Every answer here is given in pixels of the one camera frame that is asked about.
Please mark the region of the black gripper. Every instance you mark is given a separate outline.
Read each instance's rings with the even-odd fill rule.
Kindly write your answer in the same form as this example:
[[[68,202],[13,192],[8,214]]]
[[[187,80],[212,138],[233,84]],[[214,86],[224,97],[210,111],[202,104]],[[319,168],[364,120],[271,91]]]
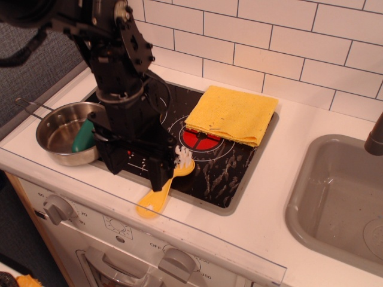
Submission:
[[[176,140],[161,123],[167,104],[156,95],[122,97],[96,95],[105,110],[89,115],[101,159],[114,175],[127,165],[128,152],[149,158],[148,175],[154,192],[173,177]]]

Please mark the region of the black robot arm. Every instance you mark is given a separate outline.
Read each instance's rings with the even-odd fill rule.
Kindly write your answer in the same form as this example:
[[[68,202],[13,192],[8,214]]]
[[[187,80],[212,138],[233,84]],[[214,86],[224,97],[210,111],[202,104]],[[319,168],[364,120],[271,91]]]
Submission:
[[[138,30],[127,1],[2,1],[1,20],[37,34],[1,66],[25,63],[53,30],[73,40],[95,76],[103,110],[89,115],[101,158],[112,173],[128,152],[147,161],[152,189],[172,178],[176,141],[161,125],[171,102],[167,84],[150,71],[151,49]]]

